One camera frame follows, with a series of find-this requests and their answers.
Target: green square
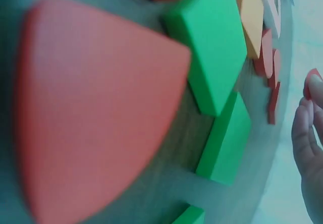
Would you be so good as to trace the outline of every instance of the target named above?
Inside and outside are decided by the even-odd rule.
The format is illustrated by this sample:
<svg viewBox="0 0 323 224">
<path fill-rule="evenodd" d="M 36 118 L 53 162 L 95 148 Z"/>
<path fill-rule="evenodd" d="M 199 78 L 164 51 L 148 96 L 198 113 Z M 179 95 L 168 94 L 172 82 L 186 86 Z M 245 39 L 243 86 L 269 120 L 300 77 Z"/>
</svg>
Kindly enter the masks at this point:
<svg viewBox="0 0 323 224">
<path fill-rule="evenodd" d="M 163 19 L 170 37 L 191 48 L 188 79 L 201 112 L 217 117 L 247 55 L 236 0 L 181 0 Z"/>
<path fill-rule="evenodd" d="M 233 184 L 250 129 L 251 120 L 241 95 L 232 92 L 214 122 L 196 173 L 222 184 Z"/>
<path fill-rule="evenodd" d="M 173 224 L 204 224 L 204 211 L 194 206 L 188 207 Z"/>
</svg>

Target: red triangle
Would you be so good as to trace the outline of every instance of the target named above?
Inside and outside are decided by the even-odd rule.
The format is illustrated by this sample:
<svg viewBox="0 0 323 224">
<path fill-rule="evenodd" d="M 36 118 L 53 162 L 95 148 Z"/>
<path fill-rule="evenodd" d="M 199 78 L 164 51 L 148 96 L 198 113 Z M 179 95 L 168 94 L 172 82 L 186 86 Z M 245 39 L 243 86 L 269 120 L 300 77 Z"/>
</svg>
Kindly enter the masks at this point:
<svg viewBox="0 0 323 224">
<path fill-rule="evenodd" d="M 19 164 L 40 224 L 77 223 L 147 166 L 186 86 L 189 49 L 69 0 L 28 14 L 16 88 Z"/>
</svg>

